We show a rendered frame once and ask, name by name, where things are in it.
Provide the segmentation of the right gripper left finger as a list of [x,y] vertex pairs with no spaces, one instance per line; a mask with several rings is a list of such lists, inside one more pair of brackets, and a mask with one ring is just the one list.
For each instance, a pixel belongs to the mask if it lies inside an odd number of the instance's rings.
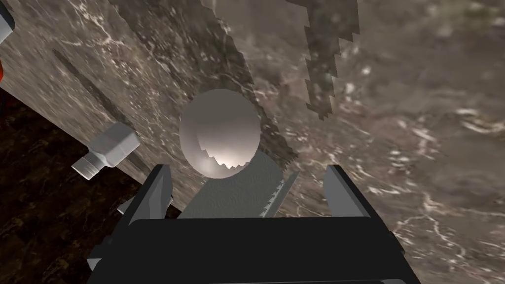
[[164,219],[172,202],[169,165],[156,165],[127,208],[127,225],[140,219]]

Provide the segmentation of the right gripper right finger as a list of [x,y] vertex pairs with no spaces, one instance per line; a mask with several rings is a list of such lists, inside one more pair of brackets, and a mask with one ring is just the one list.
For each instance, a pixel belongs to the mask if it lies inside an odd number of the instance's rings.
[[364,197],[339,165],[328,165],[323,191],[333,217],[370,217]]

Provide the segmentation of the white square bottle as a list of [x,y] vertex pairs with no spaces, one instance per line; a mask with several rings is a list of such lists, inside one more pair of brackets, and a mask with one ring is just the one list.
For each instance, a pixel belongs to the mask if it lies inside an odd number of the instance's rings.
[[72,164],[72,168],[90,180],[104,167],[117,166],[139,145],[140,140],[132,128],[115,122],[90,141],[88,153]]

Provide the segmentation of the grey flat slab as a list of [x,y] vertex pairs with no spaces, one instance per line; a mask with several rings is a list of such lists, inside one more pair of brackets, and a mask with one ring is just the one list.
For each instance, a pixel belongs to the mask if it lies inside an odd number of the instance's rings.
[[251,162],[237,174],[208,180],[179,218],[274,217],[298,175],[293,172],[284,180],[275,161],[258,150]]

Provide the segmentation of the grey block-shaped object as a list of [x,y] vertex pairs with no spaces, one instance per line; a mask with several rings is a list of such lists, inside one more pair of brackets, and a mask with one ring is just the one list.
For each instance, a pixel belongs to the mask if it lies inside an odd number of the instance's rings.
[[0,44],[13,33],[15,21],[5,4],[0,0]]

